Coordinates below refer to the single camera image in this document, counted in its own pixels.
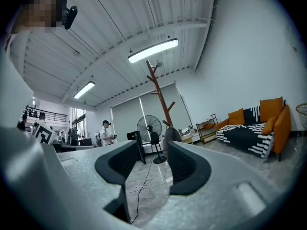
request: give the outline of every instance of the window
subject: window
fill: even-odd
[[[165,86],[161,88],[161,92],[167,106],[170,106],[173,101],[175,102],[169,112],[174,127],[184,129],[191,125],[191,120],[177,86],[175,84]],[[127,133],[136,131],[138,121],[145,115],[152,115],[159,119],[162,125],[161,135],[164,135],[166,131],[166,125],[162,123],[165,114],[158,95],[146,93],[116,105],[111,110],[117,142],[127,140]]]
[[[72,109],[72,120],[73,120],[72,127],[73,128],[77,127],[78,135],[81,136],[81,138],[78,139],[87,138],[85,113],[86,111],[82,109],[77,109],[77,108]]]

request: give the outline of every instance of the black and white patterned fabric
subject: black and white patterned fabric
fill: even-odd
[[[43,120],[33,129],[33,136],[38,139],[40,143],[51,144],[56,138],[57,133],[50,129]]]
[[[262,158],[266,158],[274,144],[274,131],[269,135],[262,135],[261,132],[264,126],[265,123],[247,126],[226,125],[216,132],[216,137],[234,147],[248,150]]]
[[[260,106],[243,110],[245,125],[260,124]]]

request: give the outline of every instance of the coat rack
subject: coat rack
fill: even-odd
[[[159,96],[159,99],[160,99],[160,102],[161,102],[161,105],[162,105],[162,108],[163,108],[163,111],[164,111],[164,114],[165,114],[165,118],[166,118],[166,121],[162,120],[162,122],[164,124],[166,124],[168,127],[173,127],[173,123],[172,123],[171,117],[169,115],[169,111],[174,106],[175,102],[172,102],[169,107],[166,106],[166,103],[165,103],[165,100],[163,98],[163,95],[162,95],[160,86],[158,84],[157,78],[154,75],[155,71],[157,70],[158,65],[156,65],[155,67],[152,67],[148,60],[146,61],[146,64],[147,64],[148,70],[149,70],[150,75],[151,75],[151,77],[147,75],[147,78],[151,82],[154,83],[156,91],[157,91],[157,92],[151,92],[150,94],[157,94]]]

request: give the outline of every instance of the cable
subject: cable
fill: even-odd
[[[149,165],[149,169],[148,169],[148,173],[147,173],[147,176],[146,176],[146,178],[145,178],[145,181],[146,181],[146,179],[147,179],[147,177],[148,177],[148,175],[149,175],[149,170],[150,170],[150,167],[152,166],[152,163],[153,163],[153,157],[152,157],[152,161],[151,161],[151,163],[150,163],[150,165]],[[139,193],[138,193],[138,206],[137,206],[137,208],[136,208],[136,216],[135,216],[134,220],[133,220],[132,222],[130,222],[130,224],[134,223],[135,219],[136,219],[136,218],[138,217],[138,215],[139,215],[139,200],[140,200],[140,192],[141,192],[141,190],[142,190],[142,188],[140,189],[140,191],[139,191]]]
[[[137,222],[137,221],[134,221],[136,224],[138,224],[139,225],[139,227],[141,228],[141,225]]]
[[[137,194],[139,196],[147,196],[147,195],[149,195],[149,189],[153,188],[154,186],[163,185],[166,182],[151,186],[153,183],[154,183],[154,179],[153,178],[147,178],[143,183],[135,184],[134,187],[137,188],[137,190],[134,190],[134,191],[131,191],[131,192],[127,192],[126,194],[137,192]],[[140,194],[142,189],[143,190],[147,190],[147,194]]]

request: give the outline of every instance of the wooden shelf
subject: wooden shelf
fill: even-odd
[[[213,127],[210,127],[210,128],[200,128],[199,131],[210,130],[210,129],[213,129],[213,128],[214,128],[214,126],[213,126]]]
[[[202,123],[198,123],[198,124],[196,124],[196,125],[202,125],[202,124],[207,123],[207,122],[212,121],[212,120],[213,120],[213,118],[210,118],[209,120],[204,121],[204,122],[202,122]]]
[[[207,138],[207,137],[210,137],[210,136],[214,136],[215,134],[216,134],[216,132],[212,132],[212,133],[201,136],[201,138]]]
[[[215,114],[211,115],[211,118],[207,121],[204,121],[202,123],[196,124],[197,130],[198,130],[198,134],[200,136],[201,141],[203,142],[203,144],[205,143],[205,139],[212,137],[216,134],[216,131],[213,127],[210,128],[203,128],[204,124],[217,124],[217,118]]]

